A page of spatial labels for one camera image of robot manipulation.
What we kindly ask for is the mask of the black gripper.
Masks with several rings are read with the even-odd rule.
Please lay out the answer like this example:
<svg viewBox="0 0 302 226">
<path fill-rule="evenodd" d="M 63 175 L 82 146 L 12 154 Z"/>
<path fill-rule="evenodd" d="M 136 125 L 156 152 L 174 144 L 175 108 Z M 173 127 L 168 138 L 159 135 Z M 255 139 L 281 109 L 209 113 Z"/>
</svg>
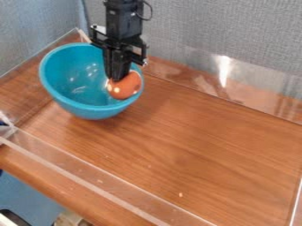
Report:
<svg viewBox="0 0 302 226">
<path fill-rule="evenodd" d="M 104 49 L 106 76 L 114 82 L 118 82 L 128 74 L 131 61 L 142 66 L 147 65 L 147 44 L 140 36 L 132 36 L 123 40 L 108 37 L 106 27 L 98 24 L 94 24 L 90 28 L 92 31 L 92 44 Z M 123 50 L 115 51 L 115 49 L 122 49 L 123 47 L 131 48 L 131 52 Z"/>
</svg>

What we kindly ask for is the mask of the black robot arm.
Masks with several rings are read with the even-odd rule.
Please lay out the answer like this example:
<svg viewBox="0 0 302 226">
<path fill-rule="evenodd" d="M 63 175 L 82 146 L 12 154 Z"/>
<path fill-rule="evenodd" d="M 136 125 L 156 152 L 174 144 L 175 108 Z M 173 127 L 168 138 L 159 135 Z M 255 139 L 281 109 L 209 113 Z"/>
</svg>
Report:
<svg viewBox="0 0 302 226">
<path fill-rule="evenodd" d="M 130 73 L 131 63 L 147 63 L 147 45 L 140 35 L 154 9 L 146 0 L 104 0 L 104 7 L 106 31 L 94 24 L 91 42 L 103 50 L 106 76 L 118 82 Z"/>
</svg>

